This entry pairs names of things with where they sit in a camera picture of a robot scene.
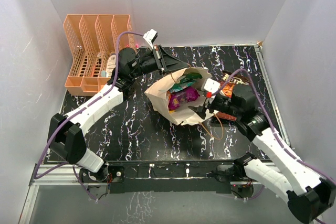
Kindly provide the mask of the brown paper bag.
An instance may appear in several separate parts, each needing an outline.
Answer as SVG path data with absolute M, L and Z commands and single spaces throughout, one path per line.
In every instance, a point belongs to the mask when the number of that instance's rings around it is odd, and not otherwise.
M 220 83 L 201 67 L 187 67 L 172 72 L 152 84 L 145 95 L 155 111 L 175 125 L 200 125 L 216 116 L 215 109 L 207 109 L 214 101 Z

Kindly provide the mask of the brown Kettle chips bag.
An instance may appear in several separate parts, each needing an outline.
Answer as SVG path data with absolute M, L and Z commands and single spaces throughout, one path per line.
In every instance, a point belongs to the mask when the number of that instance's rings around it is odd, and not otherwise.
M 223 70 L 222 74 L 223 74 L 222 81 L 226 82 L 232 73 L 229 71 Z M 235 76 L 230 78 L 229 83 L 249 85 L 250 81 L 248 78 L 244 77 L 243 75 L 236 74 Z

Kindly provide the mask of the orange chips bag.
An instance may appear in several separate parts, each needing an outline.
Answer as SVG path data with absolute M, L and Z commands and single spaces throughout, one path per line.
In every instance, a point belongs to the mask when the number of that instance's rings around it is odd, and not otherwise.
M 223 89 L 220 91 L 220 93 L 215 97 L 215 102 L 219 103 L 221 102 L 222 99 L 224 101 L 227 101 L 228 99 L 232 98 L 232 93 L 233 93 L 233 88 L 235 84 L 234 83 L 228 83 L 223 87 Z M 232 116 L 230 114 L 220 112 L 218 109 L 216 109 L 218 112 L 216 113 L 217 117 L 221 120 L 226 120 L 226 121 L 232 121 L 235 122 L 237 117 Z

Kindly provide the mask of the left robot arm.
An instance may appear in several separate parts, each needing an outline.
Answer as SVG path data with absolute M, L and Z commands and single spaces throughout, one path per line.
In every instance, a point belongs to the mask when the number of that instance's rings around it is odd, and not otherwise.
M 55 114 L 49 127 L 50 150 L 68 164 L 86 169 L 90 178 L 97 182 L 109 176 L 108 162 L 86 146 L 87 131 L 130 96 L 136 78 L 155 71 L 170 74 L 188 66 L 166 53 L 160 45 L 155 45 L 142 57 L 130 47 L 123 48 L 116 63 L 111 79 L 98 93 L 66 115 Z

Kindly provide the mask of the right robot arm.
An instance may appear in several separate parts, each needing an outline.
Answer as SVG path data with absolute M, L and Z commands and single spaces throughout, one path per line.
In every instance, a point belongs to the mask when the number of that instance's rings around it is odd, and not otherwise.
M 253 88 L 237 84 L 232 96 L 217 91 L 218 83 L 201 88 L 203 105 L 191 107 L 201 118 L 207 112 L 219 111 L 235 117 L 236 127 L 262 150 L 279 169 L 263 164 L 247 153 L 234 161 L 234 174 L 240 180 L 251 178 L 273 191 L 301 223 L 311 223 L 331 208 L 335 201 L 335 181 L 305 164 L 281 138 L 265 112 L 256 108 L 258 97 Z

